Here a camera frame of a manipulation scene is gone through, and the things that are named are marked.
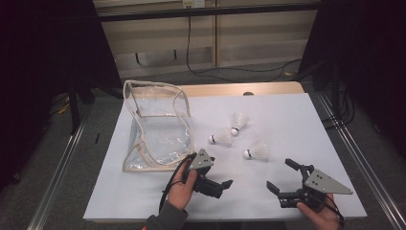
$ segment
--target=clear plastic bag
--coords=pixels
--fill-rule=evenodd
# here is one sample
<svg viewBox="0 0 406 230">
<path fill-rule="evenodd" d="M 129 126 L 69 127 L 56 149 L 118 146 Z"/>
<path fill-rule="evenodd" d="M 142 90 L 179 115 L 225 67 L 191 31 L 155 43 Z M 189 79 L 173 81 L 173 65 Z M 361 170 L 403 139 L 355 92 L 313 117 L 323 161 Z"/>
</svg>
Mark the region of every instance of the clear plastic bag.
<svg viewBox="0 0 406 230">
<path fill-rule="evenodd" d="M 123 171 L 173 171 L 194 152 L 185 92 L 172 84 L 127 80 L 123 93 L 133 116 Z"/>
</svg>

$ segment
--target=table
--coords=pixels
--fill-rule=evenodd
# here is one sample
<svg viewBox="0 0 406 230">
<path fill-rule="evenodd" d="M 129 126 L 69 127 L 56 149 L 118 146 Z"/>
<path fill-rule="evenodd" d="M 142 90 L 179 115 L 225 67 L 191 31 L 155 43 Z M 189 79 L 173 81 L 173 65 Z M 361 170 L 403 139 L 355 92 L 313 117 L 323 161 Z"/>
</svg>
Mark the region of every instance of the table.
<svg viewBox="0 0 406 230">
<path fill-rule="evenodd" d="M 313 164 L 348 186 L 354 191 L 353 195 L 335 196 L 341 213 L 347 218 L 366 216 L 311 100 L 298 83 L 185 85 L 182 88 L 190 100 L 195 148 L 204 148 L 216 158 L 208 178 L 216 182 L 234 179 L 232 187 L 224 191 L 220 199 L 193 194 L 187 207 L 188 221 L 300 218 L 302 215 L 297 209 L 282 209 L 276 196 L 265 187 L 266 180 L 270 180 L 281 192 L 300 188 L 302 177 L 284 165 L 285 158 Z M 241 96 L 245 92 L 255 96 Z M 242 108 L 247 109 L 250 123 L 241 131 L 238 141 L 229 148 L 209 145 L 207 133 L 229 122 L 227 115 Z M 215 119 L 208 122 L 208 117 Z M 158 213 L 161 191 L 171 172 L 122 172 L 131 120 L 123 106 L 84 219 L 141 222 Z M 268 162 L 236 157 L 258 139 L 253 137 L 266 137 L 271 152 Z"/>
</svg>

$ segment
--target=wire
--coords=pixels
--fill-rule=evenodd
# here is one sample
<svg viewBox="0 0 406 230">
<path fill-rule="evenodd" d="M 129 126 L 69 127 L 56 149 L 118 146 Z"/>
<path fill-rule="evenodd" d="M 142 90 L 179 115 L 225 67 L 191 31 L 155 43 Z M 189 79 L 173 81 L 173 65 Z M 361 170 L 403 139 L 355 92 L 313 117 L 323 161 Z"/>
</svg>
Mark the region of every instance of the wire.
<svg viewBox="0 0 406 230">
<path fill-rule="evenodd" d="M 317 202 L 323 204 L 326 208 L 328 208 L 331 212 L 333 212 L 335 215 L 337 215 L 338 219 L 340 219 L 340 225 L 342 228 L 344 228 L 344 225 L 346 223 L 346 219 L 343 217 L 343 215 L 341 215 L 340 210 L 338 209 L 337 204 L 335 204 L 334 200 L 332 198 L 330 198 L 328 195 L 326 195 L 326 197 L 331 200 L 331 202 L 334 204 L 334 208 L 331 207 L 329 204 L 325 203 L 323 200 L 317 198 L 316 196 L 310 194 L 309 195 L 310 198 L 316 200 Z"/>
<path fill-rule="evenodd" d="M 211 72 L 211 71 L 216 71 L 216 70 L 236 70 L 236 71 L 244 71 L 244 72 L 251 72 L 251 73 L 267 73 L 267 72 L 272 72 L 272 71 L 276 71 L 276 70 L 281 69 L 281 72 L 279 73 L 279 75 L 277 77 L 275 77 L 274 79 L 266 81 L 266 82 L 269 82 L 269 81 L 274 81 L 274 80 L 280 78 L 282 76 L 284 68 L 287 65 L 290 65 L 290 64 L 292 64 L 294 62 L 297 62 L 297 61 L 301 61 L 301 59 L 293 59 L 293 60 L 290 60 L 287 63 L 283 64 L 280 67 L 273 68 L 273 69 L 265 69 L 265 70 L 250 70 L 250 69 L 242 69 L 242 68 L 234 68 L 234 67 L 211 68 L 211 69 L 201 70 L 201 71 L 192 70 L 191 67 L 190 67 L 190 62 L 189 62 L 189 50 L 190 50 L 190 46 L 191 46 L 191 30 L 192 30 L 191 20 L 192 19 L 190 17 L 188 17 L 188 19 L 189 19 L 189 32 L 188 32 L 188 48 L 186 50 L 186 65 L 188 66 L 189 71 L 191 71 L 191 73 L 197 75 L 198 77 L 209 77 L 209 78 L 215 78 L 215 79 L 220 79 L 220 80 L 224 80 L 224 81 L 231 81 L 231 82 L 241 83 L 242 81 L 224 79 L 224 78 L 221 78 L 221 77 L 215 76 L 215 75 L 203 75 L 203 74 Z"/>
<path fill-rule="evenodd" d="M 340 121 L 337 121 L 337 124 L 334 124 L 333 126 L 325 126 L 325 129 L 344 127 L 349 123 L 351 123 L 354 117 L 355 117 L 355 103 L 352 95 L 349 94 L 348 90 L 346 89 L 344 91 L 344 96 L 342 98 L 342 102 L 340 105 L 340 115 L 337 116 L 336 114 L 333 114 L 332 116 L 322 120 L 322 122 L 324 123 L 327 121 L 332 121 L 333 119 L 339 119 Z"/>
<path fill-rule="evenodd" d="M 169 182 L 168 182 L 168 184 L 167 184 L 167 187 L 165 188 L 164 191 L 162 191 L 161 202 L 159 203 L 159 212 L 161 212 L 162 207 L 164 207 L 164 202 L 165 202 L 165 200 L 167 199 L 167 196 L 168 196 L 168 193 L 169 193 L 170 188 L 171 188 L 174 184 L 179 183 L 179 182 L 182 182 L 182 181 L 176 181 L 176 182 L 173 182 L 173 183 L 172 183 L 172 180 L 173 180 L 173 178 L 176 176 L 176 174 L 178 173 L 180 167 L 181 167 L 187 160 L 189 160 L 189 159 L 191 159 L 192 157 L 195 157 L 195 156 L 196 156 L 196 153 L 192 153 L 192 154 L 187 155 L 187 156 L 179 163 L 179 165 L 176 167 L 175 171 L 173 172 L 173 175 L 170 177 L 170 180 L 169 180 Z"/>
</svg>

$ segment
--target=hand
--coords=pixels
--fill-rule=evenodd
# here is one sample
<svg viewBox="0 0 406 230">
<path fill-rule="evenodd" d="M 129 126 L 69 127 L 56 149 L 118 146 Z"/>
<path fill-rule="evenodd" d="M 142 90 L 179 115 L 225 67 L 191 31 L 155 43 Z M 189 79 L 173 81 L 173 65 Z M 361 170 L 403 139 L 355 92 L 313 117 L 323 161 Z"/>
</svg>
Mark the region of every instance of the hand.
<svg viewBox="0 0 406 230">
<path fill-rule="evenodd" d="M 326 197 L 325 203 L 334 207 L 333 202 L 328 197 Z M 337 215 L 323 205 L 322 209 L 318 211 L 310 209 L 301 202 L 299 202 L 296 207 L 313 222 L 316 230 L 341 229 Z"/>
<path fill-rule="evenodd" d="M 182 174 L 183 171 L 186 169 L 187 165 L 189 165 L 188 163 L 189 162 L 185 162 L 184 164 L 182 164 L 179 171 L 177 172 L 173 180 L 170 182 L 172 183 L 172 187 L 170 188 L 168 194 L 168 202 L 171 205 L 175 206 L 177 209 L 182 211 L 185 209 L 186 205 L 191 200 L 194 181 L 196 181 L 197 178 L 197 171 L 192 170 L 189 173 L 186 184 L 182 183 Z"/>
</svg>

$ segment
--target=white shuttlecock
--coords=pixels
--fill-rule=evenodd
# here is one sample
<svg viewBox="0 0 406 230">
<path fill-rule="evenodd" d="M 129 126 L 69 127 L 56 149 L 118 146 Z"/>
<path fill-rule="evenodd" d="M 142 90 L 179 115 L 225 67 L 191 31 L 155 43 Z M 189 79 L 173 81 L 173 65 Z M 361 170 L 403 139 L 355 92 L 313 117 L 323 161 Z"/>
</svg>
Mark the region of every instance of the white shuttlecock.
<svg viewBox="0 0 406 230">
<path fill-rule="evenodd" d="M 231 128 L 231 133 L 234 136 L 237 136 L 239 133 L 239 130 L 244 127 L 248 123 L 248 117 L 247 115 L 243 113 L 235 113 L 233 116 L 233 127 Z"/>
<path fill-rule="evenodd" d="M 258 160 L 268 160 L 269 152 L 268 147 L 264 141 L 256 143 L 252 148 L 244 151 L 245 159 L 258 159 Z"/>
<path fill-rule="evenodd" d="M 211 144 L 231 145 L 232 136 L 230 129 L 228 127 L 219 129 L 214 135 L 209 137 L 209 142 Z"/>
</svg>

